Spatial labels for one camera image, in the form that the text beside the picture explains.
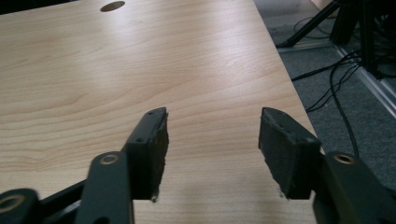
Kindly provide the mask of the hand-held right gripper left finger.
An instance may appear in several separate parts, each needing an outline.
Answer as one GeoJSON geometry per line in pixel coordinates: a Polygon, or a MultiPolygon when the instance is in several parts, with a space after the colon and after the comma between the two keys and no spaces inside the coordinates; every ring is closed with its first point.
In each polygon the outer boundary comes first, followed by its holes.
{"type": "Polygon", "coordinates": [[[169,146],[167,118],[165,107],[145,113],[122,148],[128,159],[133,200],[158,200],[169,146]]]}

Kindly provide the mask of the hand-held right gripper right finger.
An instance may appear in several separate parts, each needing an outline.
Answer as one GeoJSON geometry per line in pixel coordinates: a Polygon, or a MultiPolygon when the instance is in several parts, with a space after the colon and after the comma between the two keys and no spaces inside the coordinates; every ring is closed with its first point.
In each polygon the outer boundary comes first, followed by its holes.
{"type": "Polygon", "coordinates": [[[313,161],[320,147],[320,141],[287,113],[271,107],[262,109],[259,149],[287,199],[310,198],[313,161]]]}

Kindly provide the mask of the short aluminium floor bar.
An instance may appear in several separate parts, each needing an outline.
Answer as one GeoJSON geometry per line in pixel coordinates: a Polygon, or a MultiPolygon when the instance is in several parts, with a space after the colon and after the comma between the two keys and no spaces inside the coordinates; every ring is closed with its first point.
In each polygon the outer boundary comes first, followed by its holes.
{"type": "Polygon", "coordinates": [[[301,50],[311,50],[311,49],[323,49],[331,47],[332,43],[329,41],[307,41],[297,43],[292,47],[277,47],[279,53],[294,52],[301,50]]]}

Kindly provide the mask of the black stand leg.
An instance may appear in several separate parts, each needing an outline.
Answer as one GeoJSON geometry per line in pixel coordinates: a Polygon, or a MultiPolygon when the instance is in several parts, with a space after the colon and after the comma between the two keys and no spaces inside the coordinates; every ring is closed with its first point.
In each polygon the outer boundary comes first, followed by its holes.
{"type": "Polygon", "coordinates": [[[282,43],[276,44],[278,49],[292,48],[304,37],[306,37],[311,31],[313,31],[319,24],[325,21],[331,14],[334,13],[340,7],[339,4],[333,0],[323,8],[316,16],[314,16],[307,24],[305,24],[300,30],[294,35],[285,40],[282,43]]]}

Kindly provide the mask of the black metal frame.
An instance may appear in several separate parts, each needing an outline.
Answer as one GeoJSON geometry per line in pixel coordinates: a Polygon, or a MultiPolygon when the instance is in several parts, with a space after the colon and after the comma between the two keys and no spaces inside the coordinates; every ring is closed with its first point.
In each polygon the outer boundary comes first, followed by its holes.
{"type": "Polygon", "coordinates": [[[346,45],[353,30],[359,25],[361,63],[375,78],[386,77],[375,57],[375,18],[384,15],[396,17],[396,0],[331,0],[337,11],[330,40],[337,46],[346,45]]]}

